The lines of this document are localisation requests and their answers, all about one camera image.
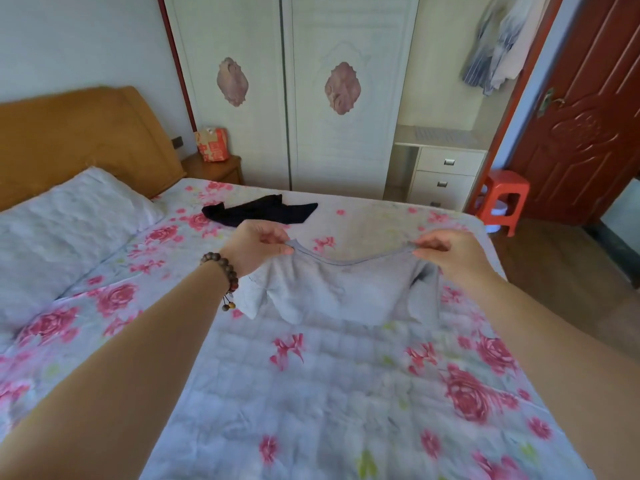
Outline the person's left hand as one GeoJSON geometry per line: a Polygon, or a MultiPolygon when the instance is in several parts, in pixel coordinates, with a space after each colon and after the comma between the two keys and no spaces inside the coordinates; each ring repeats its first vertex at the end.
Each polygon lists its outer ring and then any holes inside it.
{"type": "Polygon", "coordinates": [[[268,259],[274,258],[258,256],[260,241],[281,242],[288,245],[290,238],[279,223],[247,220],[236,228],[219,250],[221,258],[228,261],[238,278],[251,274],[268,259]]]}

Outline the person's right hand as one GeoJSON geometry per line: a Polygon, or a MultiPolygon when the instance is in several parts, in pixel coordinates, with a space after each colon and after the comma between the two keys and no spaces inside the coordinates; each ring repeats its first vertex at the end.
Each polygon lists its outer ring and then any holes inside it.
{"type": "Polygon", "coordinates": [[[416,249],[443,251],[443,263],[435,265],[462,288],[496,277],[483,247],[470,232],[440,228],[421,235],[414,244],[416,249]]]}

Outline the grey garment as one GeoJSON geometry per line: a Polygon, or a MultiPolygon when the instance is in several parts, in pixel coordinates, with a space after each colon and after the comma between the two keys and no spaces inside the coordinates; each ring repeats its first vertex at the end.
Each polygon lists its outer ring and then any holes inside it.
{"type": "Polygon", "coordinates": [[[437,323],[440,272],[413,254],[414,243],[355,260],[323,257],[297,240],[287,244],[293,254],[272,258],[239,280],[234,302],[248,318],[276,312],[290,324],[311,319],[364,326],[437,323]]]}

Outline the person's right forearm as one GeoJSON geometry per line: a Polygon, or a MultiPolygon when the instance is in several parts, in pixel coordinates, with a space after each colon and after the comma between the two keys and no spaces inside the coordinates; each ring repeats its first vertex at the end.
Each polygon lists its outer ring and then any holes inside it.
{"type": "Polygon", "coordinates": [[[598,480],[640,480],[640,364],[491,268],[446,277],[483,311],[598,480]]]}

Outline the black garment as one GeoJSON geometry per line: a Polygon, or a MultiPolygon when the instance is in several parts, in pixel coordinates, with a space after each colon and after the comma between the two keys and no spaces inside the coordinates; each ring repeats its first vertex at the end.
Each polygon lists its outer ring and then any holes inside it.
{"type": "Polygon", "coordinates": [[[223,226],[236,228],[247,220],[264,220],[283,225],[303,224],[318,208],[318,203],[288,205],[283,195],[271,194],[227,208],[224,203],[202,208],[204,217],[223,226]]]}

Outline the white drawer cabinet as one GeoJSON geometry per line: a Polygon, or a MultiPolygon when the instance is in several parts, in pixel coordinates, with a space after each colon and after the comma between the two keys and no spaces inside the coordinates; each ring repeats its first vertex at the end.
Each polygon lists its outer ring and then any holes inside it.
{"type": "Polygon", "coordinates": [[[476,129],[397,125],[383,199],[463,211],[490,140],[476,129]]]}

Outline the red plastic stool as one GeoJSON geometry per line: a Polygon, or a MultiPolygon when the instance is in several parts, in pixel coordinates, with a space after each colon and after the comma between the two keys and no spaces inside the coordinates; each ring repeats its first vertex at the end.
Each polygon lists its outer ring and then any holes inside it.
{"type": "Polygon", "coordinates": [[[475,216],[486,226],[497,226],[507,237],[516,234],[531,185],[523,176],[511,170],[493,169],[486,177],[487,187],[475,216]]]}

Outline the wooden nightstand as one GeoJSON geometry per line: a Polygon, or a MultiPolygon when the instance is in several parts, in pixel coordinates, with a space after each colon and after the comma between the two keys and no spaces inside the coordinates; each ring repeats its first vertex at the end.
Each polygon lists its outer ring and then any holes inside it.
{"type": "Polygon", "coordinates": [[[242,159],[236,155],[231,155],[226,161],[206,162],[199,153],[194,153],[180,163],[187,178],[233,185],[245,184],[241,167],[242,159]]]}

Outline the red paper bag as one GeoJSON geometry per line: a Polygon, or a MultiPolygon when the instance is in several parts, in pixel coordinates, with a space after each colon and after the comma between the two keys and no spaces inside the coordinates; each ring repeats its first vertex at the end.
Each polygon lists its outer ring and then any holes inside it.
{"type": "Polygon", "coordinates": [[[204,162],[225,162],[230,158],[226,128],[206,127],[194,132],[196,146],[204,162]]]}

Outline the floral bed sheet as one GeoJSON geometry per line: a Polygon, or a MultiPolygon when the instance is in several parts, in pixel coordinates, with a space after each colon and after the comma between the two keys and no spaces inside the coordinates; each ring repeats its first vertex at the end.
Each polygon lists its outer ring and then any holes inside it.
{"type": "MultiPolygon", "coordinates": [[[[202,208],[273,190],[187,178],[163,218],[0,353],[0,442],[232,230],[202,208]]],[[[141,480],[596,480],[484,313],[440,276],[382,324],[219,311],[141,480]]]]}

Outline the white wardrobe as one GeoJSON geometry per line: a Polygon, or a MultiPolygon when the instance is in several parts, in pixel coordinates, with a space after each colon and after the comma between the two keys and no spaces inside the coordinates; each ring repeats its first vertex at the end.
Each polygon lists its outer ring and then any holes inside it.
{"type": "Polygon", "coordinates": [[[419,0],[159,0],[194,130],[249,185],[380,200],[419,0]]]}

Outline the dark red door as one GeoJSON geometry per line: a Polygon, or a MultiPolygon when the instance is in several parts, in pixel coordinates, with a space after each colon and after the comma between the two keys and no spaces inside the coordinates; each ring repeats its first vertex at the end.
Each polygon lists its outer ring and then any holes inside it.
{"type": "Polygon", "coordinates": [[[531,189],[522,217],[597,222],[640,172],[640,0],[583,0],[508,163],[531,189]]]}

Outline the white quilted pillow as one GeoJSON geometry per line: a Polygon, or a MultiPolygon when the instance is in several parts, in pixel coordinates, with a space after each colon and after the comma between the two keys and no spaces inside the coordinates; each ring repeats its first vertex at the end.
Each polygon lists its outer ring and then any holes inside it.
{"type": "Polygon", "coordinates": [[[0,349],[163,217],[160,206],[96,167],[0,212],[0,349]]]}

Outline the orange-brown headboard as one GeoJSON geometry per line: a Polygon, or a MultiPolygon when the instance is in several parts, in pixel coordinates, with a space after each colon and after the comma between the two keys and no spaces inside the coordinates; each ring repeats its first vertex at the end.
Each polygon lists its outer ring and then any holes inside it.
{"type": "Polygon", "coordinates": [[[148,198],[185,176],[171,138],[132,86],[0,103],[0,211],[90,167],[148,198]]]}

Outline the hanging striped clothes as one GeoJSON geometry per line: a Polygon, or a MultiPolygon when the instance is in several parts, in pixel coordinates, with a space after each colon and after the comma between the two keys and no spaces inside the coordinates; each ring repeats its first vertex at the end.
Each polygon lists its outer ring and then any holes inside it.
{"type": "Polygon", "coordinates": [[[490,0],[462,67],[462,82],[490,96],[516,79],[547,5],[547,0],[490,0]]]}

